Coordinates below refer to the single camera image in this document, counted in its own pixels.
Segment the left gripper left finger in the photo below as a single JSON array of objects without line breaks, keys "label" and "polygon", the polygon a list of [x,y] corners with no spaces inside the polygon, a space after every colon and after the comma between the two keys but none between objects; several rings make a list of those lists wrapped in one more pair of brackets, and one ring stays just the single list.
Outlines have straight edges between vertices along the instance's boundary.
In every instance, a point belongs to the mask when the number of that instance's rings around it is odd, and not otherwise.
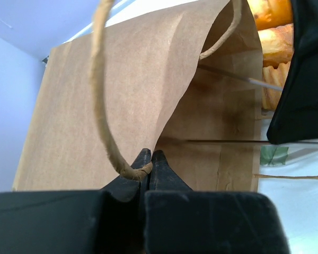
[{"label": "left gripper left finger", "polygon": [[143,253],[148,181],[101,189],[0,192],[0,253]]}]

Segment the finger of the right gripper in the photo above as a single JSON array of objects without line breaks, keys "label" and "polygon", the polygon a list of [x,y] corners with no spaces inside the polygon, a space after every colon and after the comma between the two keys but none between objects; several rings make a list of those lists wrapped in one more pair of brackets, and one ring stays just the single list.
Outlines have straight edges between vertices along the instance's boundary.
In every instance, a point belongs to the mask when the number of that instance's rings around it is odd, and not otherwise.
[{"label": "finger of the right gripper", "polygon": [[272,144],[318,139],[318,0],[291,5],[294,54],[267,130]]}]

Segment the ridged orange fake bread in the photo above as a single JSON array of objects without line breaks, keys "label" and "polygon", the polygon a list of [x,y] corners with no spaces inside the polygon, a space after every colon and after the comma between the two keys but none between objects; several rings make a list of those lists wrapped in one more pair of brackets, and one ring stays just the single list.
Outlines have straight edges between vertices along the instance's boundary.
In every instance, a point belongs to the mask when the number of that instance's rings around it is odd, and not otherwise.
[{"label": "ridged orange fake bread", "polygon": [[[277,69],[273,66],[263,67],[263,80],[274,86],[283,89],[287,75],[289,72],[290,61],[287,63],[280,63]],[[275,111],[281,97],[281,92],[270,89],[262,88],[262,108],[264,110]]]}]

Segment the long seeded fake baguette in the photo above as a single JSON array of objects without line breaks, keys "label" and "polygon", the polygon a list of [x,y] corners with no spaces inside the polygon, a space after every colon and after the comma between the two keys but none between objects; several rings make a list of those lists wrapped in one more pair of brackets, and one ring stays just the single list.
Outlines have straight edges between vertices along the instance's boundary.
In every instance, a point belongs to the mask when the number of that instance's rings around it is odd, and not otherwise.
[{"label": "long seeded fake baguette", "polygon": [[258,31],[293,22],[290,0],[247,0],[247,2]]}]

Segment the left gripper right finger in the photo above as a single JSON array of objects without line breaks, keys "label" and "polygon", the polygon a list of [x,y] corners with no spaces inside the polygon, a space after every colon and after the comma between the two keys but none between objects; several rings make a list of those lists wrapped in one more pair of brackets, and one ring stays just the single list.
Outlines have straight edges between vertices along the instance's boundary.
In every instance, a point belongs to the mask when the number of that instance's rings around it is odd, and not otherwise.
[{"label": "left gripper right finger", "polygon": [[266,196],[193,191],[163,151],[155,151],[152,162],[144,195],[147,253],[290,252],[276,207]]}]

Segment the pale crusty fake bread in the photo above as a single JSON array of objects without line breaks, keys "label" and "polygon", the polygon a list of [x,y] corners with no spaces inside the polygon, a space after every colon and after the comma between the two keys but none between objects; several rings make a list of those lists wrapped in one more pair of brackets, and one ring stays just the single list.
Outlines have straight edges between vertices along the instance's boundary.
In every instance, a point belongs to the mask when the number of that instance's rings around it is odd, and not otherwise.
[{"label": "pale crusty fake bread", "polygon": [[277,68],[280,63],[288,63],[294,53],[293,24],[258,31],[263,53],[263,67]]}]

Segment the brown paper bag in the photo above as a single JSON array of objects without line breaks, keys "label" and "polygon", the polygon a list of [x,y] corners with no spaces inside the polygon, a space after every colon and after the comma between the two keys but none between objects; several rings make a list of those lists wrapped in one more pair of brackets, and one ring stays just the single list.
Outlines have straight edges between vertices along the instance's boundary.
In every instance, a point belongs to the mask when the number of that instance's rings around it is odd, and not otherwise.
[{"label": "brown paper bag", "polygon": [[51,51],[14,191],[100,188],[144,148],[202,191],[258,188],[263,53],[247,1],[195,1]]}]

